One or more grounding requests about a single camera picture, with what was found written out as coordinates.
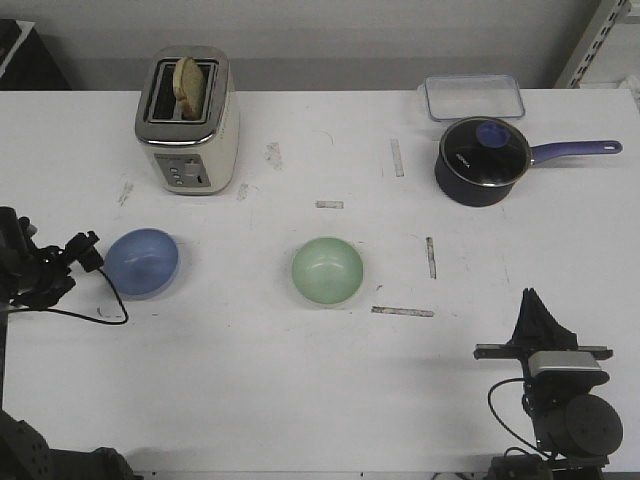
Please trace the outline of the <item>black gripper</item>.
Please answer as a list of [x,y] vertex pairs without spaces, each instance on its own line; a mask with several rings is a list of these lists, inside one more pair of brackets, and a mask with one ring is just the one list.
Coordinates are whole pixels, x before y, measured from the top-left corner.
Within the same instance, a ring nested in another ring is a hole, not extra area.
[[[542,347],[527,346],[533,339],[531,303],[534,323]],[[604,346],[578,346],[577,335],[560,325],[532,288],[523,290],[519,313],[507,343],[480,343],[475,346],[476,360],[516,360],[527,379],[565,375],[569,377],[609,380],[600,361],[613,356]]]
[[29,225],[11,207],[1,208],[1,303],[29,308],[56,305],[74,286],[69,266],[78,262],[90,273],[104,266],[94,231],[77,233],[65,245],[62,262],[56,247],[38,249]]

